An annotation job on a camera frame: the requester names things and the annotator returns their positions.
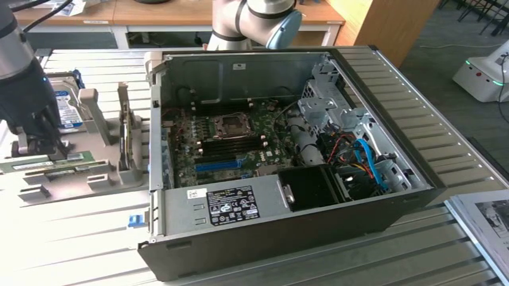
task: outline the slatted metal surface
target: slatted metal surface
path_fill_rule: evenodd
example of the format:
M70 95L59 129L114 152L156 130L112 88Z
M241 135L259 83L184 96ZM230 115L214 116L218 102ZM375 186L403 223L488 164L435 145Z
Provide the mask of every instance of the slatted metal surface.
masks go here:
M381 56L367 47L339 51L450 188L383 233L166 285L499 285L440 202L454 194L507 188L506 182ZM66 50L54 51L43 62L49 72L78 68L86 87L98 90L105 117L117 116L114 87L126 81L130 107L148 119L142 54ZM142 136L148 142L148 133ZM128 214L146 206L148 196L140 191L9 210L19 222L3 229L25 231L15 239L5 238L3 245L23 254L2 265L0 271L18 271L9 274L9 282L0 278L0 285L160 285L128 247L142 234L124 230Z

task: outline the blue pcie slot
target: blue pcie slot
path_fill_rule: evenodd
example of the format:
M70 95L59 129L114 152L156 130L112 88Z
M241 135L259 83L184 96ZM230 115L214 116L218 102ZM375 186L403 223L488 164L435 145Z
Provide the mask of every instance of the blue pcie slot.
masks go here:
M241 167L241 160L194 165L196 172L230 170Z

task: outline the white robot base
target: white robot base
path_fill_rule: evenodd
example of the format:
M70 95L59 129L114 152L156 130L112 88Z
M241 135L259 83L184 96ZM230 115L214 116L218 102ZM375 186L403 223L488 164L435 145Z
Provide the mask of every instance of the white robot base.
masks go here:
M498 101L499 90L503 88L500 67L498 72L486 67L486 58L468 58L464 64L456 71L452 80L480 102ZM509 74L504 76L504 81L509 83ZM509 100L509 88L503 88L499 101Z
M509 41L487 57L468 58L452 80L480 102L502 102L509 100L509 88L504 87L509 84L507 70Z

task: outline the power supply label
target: power supply label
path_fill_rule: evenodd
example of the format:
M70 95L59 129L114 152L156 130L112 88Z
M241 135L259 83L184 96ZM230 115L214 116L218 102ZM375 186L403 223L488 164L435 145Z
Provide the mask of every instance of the power supply label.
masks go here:
M260 217L251 186L208 192L206 203L214 226Z

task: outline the wooden cabinet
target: wooden cabinet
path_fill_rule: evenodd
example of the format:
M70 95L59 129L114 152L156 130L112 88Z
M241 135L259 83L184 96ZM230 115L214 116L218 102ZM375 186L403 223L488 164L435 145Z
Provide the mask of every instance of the wooden cabinet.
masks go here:
M335 45L375 45L395 66L439 0L327 0L345 20Z

